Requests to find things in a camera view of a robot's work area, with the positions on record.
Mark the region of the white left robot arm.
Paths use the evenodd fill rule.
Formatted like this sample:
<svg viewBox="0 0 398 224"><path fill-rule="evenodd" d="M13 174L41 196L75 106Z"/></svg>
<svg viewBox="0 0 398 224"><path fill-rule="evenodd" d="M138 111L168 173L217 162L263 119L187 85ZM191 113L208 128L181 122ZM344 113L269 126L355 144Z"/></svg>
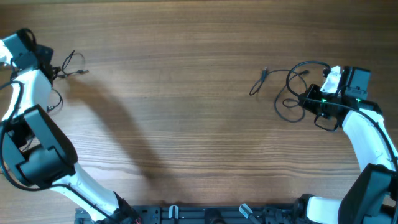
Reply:
<svg viewBox="0 0 398 224"><path fill-rule="evenodd" d="M141 223L117 193L106 189L78 163L76 150L49 116L55 71L53 49L37 44L22 28L1 39L1 62L10 65L9 108L1 120L1 170L14 187L27 192L52 190L79 205L92 223Z"/></svg>

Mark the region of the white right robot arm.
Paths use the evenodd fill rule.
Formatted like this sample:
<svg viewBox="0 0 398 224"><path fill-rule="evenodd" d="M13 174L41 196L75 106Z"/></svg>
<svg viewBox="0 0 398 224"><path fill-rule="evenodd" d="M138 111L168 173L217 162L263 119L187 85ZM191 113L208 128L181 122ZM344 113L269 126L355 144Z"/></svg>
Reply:
<svg viewBox="0 0 398 224"><path fill-rule="evenodd" d="M377 103L368 101L369 70L335 66L323 71L322 86L310 85L299 105L317 118L336 119L348 136L361 170L342 200L309 196L304 218L314 223L397 223L397 150Z"/></svg>

